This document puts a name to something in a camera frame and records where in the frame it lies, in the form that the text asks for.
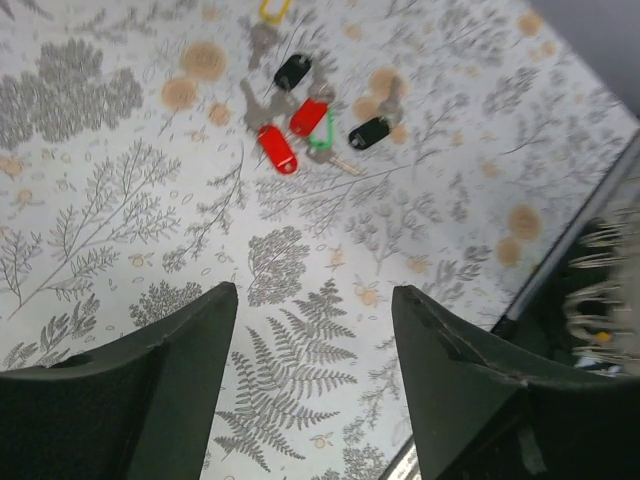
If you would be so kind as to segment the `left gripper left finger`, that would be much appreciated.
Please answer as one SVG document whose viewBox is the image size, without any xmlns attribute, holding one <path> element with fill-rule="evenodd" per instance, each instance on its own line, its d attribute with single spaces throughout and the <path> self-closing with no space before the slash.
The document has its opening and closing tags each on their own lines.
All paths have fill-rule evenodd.
<svg viewBox="0 0 640 480">
<path fill-rule="evenodd" d="M 223 282 L 144 328 L 1 376 L 5 479 L 196 479 L 238 310 Z"/>
</svg>

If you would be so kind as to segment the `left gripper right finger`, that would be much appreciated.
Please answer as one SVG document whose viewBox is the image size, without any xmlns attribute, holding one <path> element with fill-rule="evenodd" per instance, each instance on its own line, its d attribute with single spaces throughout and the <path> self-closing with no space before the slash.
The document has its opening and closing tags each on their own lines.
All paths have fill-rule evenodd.
<svg viewBox="0 0 640 480">
<path fill-rule="evenodd" d="M 566 366 L 413 286 L 392 320 L 425 479 L 635 479 L 639 382 Z"/>
</svg>

